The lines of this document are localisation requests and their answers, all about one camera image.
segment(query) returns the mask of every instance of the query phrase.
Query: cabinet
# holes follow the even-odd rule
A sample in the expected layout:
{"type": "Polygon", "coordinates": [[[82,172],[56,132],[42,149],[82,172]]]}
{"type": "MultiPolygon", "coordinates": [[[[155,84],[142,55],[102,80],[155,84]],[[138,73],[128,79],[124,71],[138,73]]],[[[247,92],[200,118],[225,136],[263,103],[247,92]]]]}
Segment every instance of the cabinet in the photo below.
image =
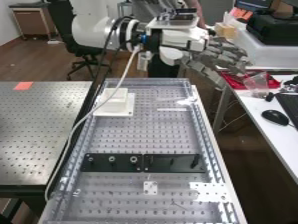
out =
{"type": "Polygon", "coordinates": [[[14,7],[10,6],[14,12],[17,23],[26,39],[27,35],[49,35],[56,33],[55,24],[50,16],[47,7],[14,7]]]}

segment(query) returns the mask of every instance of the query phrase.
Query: robotic hand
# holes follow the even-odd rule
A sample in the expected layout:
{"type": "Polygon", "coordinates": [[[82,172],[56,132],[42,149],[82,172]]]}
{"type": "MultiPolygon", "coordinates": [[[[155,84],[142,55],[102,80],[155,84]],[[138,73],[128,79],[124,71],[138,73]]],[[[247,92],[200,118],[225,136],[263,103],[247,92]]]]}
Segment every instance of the robotic hand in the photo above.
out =
{"type": "MultiPolygon", "coordinates": [[[[106,0],[71,0],[71,3],[76,13],[75,40],[82,45],[103,48],[115,24],[108,17],[106,0]]],[[[205,76],[217,71],[217,66],[233,74],[244,74],[247,52],[225,38],[211,37],[208,31],[198,27],[199,19],[196,9],[184,7],[166,10],[146,26],[136,19],[126,19],[114,32],[108,48],[123,47],[132,52],[134,47],[142,45],[146,51],[160,54],[168,65],[188,58],[188,66],[205,76]]]]}
{"type": "Polygon", "coordinates": [[[201,53],[194,54],[190,67],[204,72],[205,68],[217,71],[219,67],[228,68],[232,74],[244,74],[248,57],[245,50],[228,42],[224,37],[215,37],[209,40],[209,44],[201,53]]]}

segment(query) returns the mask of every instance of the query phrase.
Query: transparent plastic enclosure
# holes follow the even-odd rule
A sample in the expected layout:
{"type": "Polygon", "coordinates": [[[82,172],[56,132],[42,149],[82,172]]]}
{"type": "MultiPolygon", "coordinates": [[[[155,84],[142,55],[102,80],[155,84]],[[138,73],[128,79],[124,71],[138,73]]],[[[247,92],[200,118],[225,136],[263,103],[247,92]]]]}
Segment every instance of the transparent plastic enclosure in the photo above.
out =
{"type": "Polygon", "coordinates": [[[188,79],[127,79],[123,88],[134,117],[90,117],[41,223],[239,223],[188,79]],[[131,155],[139,163],[122,172],[131,155]]]}

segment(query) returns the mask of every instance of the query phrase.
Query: optical breadboard table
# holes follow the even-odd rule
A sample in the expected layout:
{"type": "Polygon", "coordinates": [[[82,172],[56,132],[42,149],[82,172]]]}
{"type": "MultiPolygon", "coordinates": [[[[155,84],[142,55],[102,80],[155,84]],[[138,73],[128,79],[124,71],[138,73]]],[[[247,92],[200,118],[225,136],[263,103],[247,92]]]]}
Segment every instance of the optical breadboard table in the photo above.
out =
{"type": "Polygon", "coordinates": [[[0,83],[2,197],[45,191],[91,88],[91,82],[35,82],[17,90],[18,84],[0,83]]]}
{"type": "Polygon", "coordinates": [[[247,223],[196,87],[127,79],[123,88],[134,116],[87,120],[41,224],[247,223]]]}

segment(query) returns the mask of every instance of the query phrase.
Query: black bag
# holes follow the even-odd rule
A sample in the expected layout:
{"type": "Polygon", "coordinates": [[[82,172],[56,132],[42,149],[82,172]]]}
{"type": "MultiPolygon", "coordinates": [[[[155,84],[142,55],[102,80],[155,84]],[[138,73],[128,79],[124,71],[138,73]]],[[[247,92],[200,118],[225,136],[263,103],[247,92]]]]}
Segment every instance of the black bag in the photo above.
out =
{"type": "Polygon", "coordinates": [[[257,11],[247,29],[267,45],[298,46],[297,18],[277,17],[273,11],[257,11]]]}

